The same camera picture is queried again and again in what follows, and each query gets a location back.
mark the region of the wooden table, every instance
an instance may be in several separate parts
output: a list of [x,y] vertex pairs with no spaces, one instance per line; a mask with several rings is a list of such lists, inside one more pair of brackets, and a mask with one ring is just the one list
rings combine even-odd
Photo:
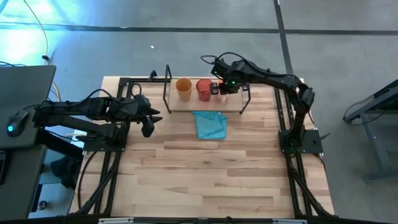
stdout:
[[[104,77],[102,88],[116,96],[119,78]],[[141,125],[131,125],[119,166],[113,217],[294,217],[286,163],[279,149],[273,87],[251,85],[252,99],[245,112],[224,113],[226,139],[200,141],[191,113],[168,114],[163,84],[141,85],[163,120],[155,124],[150,138],[142,136]],[[305,124],[312,128],[309,119]],[[98,185],[103,156],[97,153],[88,165],[81,188],[83,203]],[[311,154],[302,157],[308,187],[333,213],[322,163]],[[76,195],[71,212],[77,210]],[[304,212],[301,190],[298,195]]]

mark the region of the gray floor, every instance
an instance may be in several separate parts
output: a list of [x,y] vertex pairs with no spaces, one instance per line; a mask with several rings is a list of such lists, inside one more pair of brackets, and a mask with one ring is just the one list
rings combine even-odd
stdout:
[[[45,24],[278,28],[272,0],[28,2]],[[280,0],[280,7],[286,29],[398,29],[398,1]],[[0,14],[0,25],[6,22],[36,21],[23,2],[9,0]],[[41,64],[45,51],[42,32],[21,29],[0,30],[0,60]],[[57,66],[55,83],[64,100],[82,99],[101,86],[105,75],[149,75],[151,70],[163,74],[166,64],[174,75],[208,75],[211,67],[199,56],[225,51],[242,54],[263,68],[285,72],[279,34],[61,30],[47,31],[47,36],[51,63]],[[398,36],[287,35],[287,44],[294,73],[315,90],[313,118],[322,133],[331,133],[323,147],[336,214],[397,223],[398,180],[363,182],[364,174],[376,171],[373,152],[363,128],[347,126],[341,118],[349,105],[397,79]],[[388,128],[389,134],[397,132],[390,120],[390,116],[382,116],[373,125]],[[52,212],[42,215],[64,215],[70,197],[62,195],[72,193],[57,184],[51,187],[54,190],[44,190],[42,197],[53,200]]]

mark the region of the blue cloth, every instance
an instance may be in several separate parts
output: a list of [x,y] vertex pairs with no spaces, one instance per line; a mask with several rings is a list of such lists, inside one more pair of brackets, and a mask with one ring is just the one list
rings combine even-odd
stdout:
[[226,116],[218,111],[193,111],[198,139],[224,139]]

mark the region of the red cup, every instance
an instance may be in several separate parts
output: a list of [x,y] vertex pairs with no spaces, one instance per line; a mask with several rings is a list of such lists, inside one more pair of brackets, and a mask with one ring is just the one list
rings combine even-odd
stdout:
[[197,82],[197,91],[198,91],[198,97],[199,100],[203,102],[209,102],[211,93],[210,93],[210,85],[212,84],[212,81],[207,78],[202,78]]

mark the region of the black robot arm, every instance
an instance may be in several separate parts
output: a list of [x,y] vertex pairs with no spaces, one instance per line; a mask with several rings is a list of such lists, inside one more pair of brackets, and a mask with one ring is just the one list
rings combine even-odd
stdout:
[[[153,116],[159,113],[151,108],[148,98],[144,95],[137,95],[134,99],[107,96],[85,98],[79,102],[46,100],[35,106],[32,120],[35,126],[40,128],[61,125],[87,132],[87,136],[76,137],[88,143],[85,145],[86,151],[115,151],[115,147],[124,147],[129,131],[127,123],[142,123],[142,134],[149,137],[154,131],[154,123],[162,119]],[[108,123],[95,124],[73,116],[86,116]]]
[[286,141],[294,148],[302,146],[305,134],[304,118],[310,111],[315,94],[298,77],[280,75],[269,69],[263,70],[246,59],[228,65],[221,58],[214,61],[211,74],[223,80],[223,83],[218,86],[221,94],[237,93],[242,85],[248,83],[263,83],[284,90],[296,112]]

